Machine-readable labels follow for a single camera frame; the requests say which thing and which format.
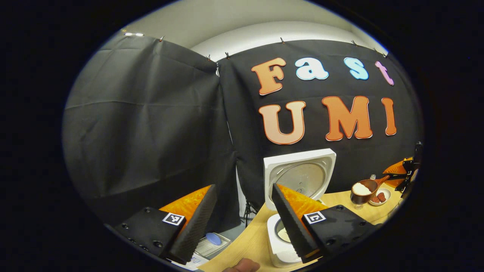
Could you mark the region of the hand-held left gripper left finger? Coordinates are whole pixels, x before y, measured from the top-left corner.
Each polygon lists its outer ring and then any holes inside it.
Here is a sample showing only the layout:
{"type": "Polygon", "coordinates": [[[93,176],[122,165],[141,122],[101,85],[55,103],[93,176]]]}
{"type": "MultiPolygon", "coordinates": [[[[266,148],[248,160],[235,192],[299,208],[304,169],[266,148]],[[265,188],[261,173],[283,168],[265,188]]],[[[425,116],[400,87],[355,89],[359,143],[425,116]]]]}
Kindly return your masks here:
{"type": "Polygon", "coordinates": [[[211,184],[162,208],[143,207],[116,226],[105,227],[130,246],[167,261],[190,262],[217,202],[211,184]]]}

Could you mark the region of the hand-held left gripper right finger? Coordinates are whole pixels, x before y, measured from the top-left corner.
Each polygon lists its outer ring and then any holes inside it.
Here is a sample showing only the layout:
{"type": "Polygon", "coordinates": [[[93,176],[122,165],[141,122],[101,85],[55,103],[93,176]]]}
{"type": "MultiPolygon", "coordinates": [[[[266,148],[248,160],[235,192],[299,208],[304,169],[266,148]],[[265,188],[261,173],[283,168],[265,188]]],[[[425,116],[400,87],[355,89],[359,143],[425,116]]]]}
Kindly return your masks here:
{"type": "Polygon", "coordinates": [[[344,205],[326,207],[280,184],[272,186],[272,201],[294,250],[303,263],[330,260],[371,236],[371,224],[344,205]]]}

